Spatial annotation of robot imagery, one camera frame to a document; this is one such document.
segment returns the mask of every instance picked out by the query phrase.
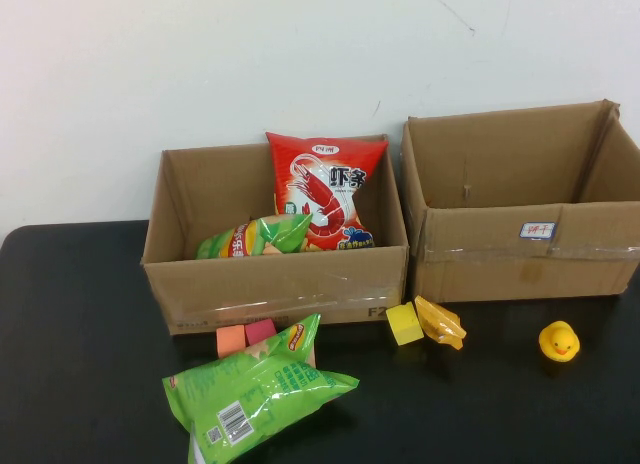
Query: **yellow foam block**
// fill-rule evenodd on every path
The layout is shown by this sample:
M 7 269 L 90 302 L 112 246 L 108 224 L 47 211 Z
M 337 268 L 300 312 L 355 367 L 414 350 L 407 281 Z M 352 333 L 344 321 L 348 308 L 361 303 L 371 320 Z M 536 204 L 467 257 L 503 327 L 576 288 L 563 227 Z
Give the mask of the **yellow foam block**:
M 399 346 L 424 337 L 411 302 L 387 309 L 387 319 Z

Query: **red snack bag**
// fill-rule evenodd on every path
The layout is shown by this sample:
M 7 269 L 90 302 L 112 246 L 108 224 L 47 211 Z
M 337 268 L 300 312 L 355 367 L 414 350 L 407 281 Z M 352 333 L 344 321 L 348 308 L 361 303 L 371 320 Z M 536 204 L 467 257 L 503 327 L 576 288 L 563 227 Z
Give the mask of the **red snack bag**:
M 276 174 L 279 214 L 313 214 L 309 250 L 373 247 L 353 194 L 371 176 L 387 141 L 280 136 L 267 133 Z

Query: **yellow rubber duck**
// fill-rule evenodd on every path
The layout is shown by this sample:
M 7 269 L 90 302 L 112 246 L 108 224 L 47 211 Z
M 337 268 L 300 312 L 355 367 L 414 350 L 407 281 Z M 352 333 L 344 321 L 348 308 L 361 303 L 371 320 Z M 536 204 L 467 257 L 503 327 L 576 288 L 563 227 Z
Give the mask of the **yellow rubber duck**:
M 542 353 L 558 362 L 570 361 L 580 350 L 578 336 L 564 321 L 556 321 L 545 327 L 538 342 Z

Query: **white wall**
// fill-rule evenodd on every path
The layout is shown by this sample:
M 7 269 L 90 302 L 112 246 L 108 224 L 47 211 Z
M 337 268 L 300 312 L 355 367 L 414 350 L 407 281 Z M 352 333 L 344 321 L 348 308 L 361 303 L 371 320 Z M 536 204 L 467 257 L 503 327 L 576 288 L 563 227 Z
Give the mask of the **white wall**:
M 149 215 L 159 151 L 597 100 L 640 142 L 640 0 L 0 0 L 0 242 Z

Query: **shrimp chip bag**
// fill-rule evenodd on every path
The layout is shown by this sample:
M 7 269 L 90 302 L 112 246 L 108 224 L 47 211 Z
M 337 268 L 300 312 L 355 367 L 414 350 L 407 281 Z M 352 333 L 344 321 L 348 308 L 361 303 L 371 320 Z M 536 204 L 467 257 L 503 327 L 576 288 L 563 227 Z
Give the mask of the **shrimp chip bag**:
M 163 379 L 171 411 L 190 432 L 188 462 L 229 462 L 358 380 L 309 366 L 313 314 L 242 352 Z
M 353 194 L 371 177 L 387 141 L 298 139 L 267 133 L 276 174 L 278 214 L 313 214 L 311 249 L 373 247 Z

